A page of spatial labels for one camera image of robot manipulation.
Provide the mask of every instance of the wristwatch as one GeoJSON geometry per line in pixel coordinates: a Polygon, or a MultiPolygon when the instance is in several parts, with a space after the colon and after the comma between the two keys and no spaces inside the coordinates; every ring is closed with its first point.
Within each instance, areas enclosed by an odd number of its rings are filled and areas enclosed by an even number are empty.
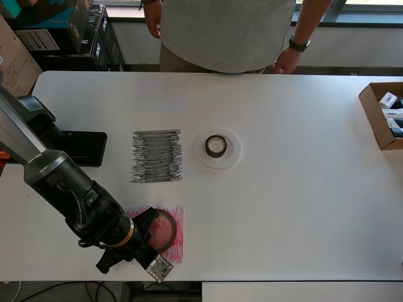
{"type": "Polygon", "coordinates": [[[288,41],[290,44],[290,47],[292,49],[298,50],[299,52],[304,52],[305,49],[307,49],[308,45],[310,44],[310,40],[305,44],[305,45],[298,45],[294,41],[294,36],[292,35],[290,40],[288,41]]]}

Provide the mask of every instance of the human hand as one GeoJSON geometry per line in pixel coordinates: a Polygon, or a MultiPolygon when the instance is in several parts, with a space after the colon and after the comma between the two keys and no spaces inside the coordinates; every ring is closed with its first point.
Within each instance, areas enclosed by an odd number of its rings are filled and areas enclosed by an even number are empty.
{"type": "Polygon", "coordinates": [[[297,67],[301,52],[287,46],[273,65],[275,74],[291,74],[297,67]]]}
{"type": "Polygon", "coordinates": [[[159,39],[159,24],[161,22],[162,2],[161,0],[144,5],[145,23],[151,35],[159,39]]]}

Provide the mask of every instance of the pink scribbles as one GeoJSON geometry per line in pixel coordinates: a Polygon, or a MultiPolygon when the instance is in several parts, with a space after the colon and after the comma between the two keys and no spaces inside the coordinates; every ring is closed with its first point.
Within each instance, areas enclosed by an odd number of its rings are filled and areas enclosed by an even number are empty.
{"type": "MultiPolygon", "coordinates": [[[[125,208],[126,214],[130,218],[134,218],[137,215],[143,213],[150,206],[133,206],[125,208]]],[[[172,246],[162,253],[170,263],[180,264],[183,261],[183,207],[182,206],[153,206],[156,209],[162,209],[167,211],[175,219],[178,232],[172,246]]],[[[154,248],[160,247],[166,243],[171,236],[171,227],[166,218],[157,218],[154,224],[150,228],[151,240],[150,245],[154,248]]]]}

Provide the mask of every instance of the small white box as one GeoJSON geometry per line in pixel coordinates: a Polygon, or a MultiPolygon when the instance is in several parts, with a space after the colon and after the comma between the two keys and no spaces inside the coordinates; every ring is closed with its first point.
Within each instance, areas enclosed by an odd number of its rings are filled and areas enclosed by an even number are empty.
{"type": "Polygon", "coordinates": [[[385,118],[403,118],[403,109],[382,109],[385,118]]]}
{"type": "Polygon", "coordinates": [[[403,128],[402,118],[387,118],[386,122],[388,123],[389,128],[403,128]]]}
{"type": "Polygon", "coordinates": [[[390,92],[386,92],[386,94],[383,96],[383,98],[379,101],[379,106],[382,109],[390,109],[390,107],[393,106],[393,104],[397,101],[397,96],[390,92]]]}

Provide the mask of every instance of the box stack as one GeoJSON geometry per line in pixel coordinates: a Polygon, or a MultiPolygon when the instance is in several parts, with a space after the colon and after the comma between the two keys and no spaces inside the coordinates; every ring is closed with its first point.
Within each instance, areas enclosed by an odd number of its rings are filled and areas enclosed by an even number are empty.
{"type": "Polygon", "coordinates": [[[403,149],[403,82],[371,83],[360,101],[379,147],[403,149]]]}
{"type": "Polygon", "coordinates": [[[92,0],[38,0],[8,23],[35,58],[78,53],[91,4],[92,0]]]}
{"type": "Polygon", "coordinates": [[[123,55],[105,6],[91,7],[78,53],[45,54],[37,61],[44,70],[123,71],[123,55]]]}

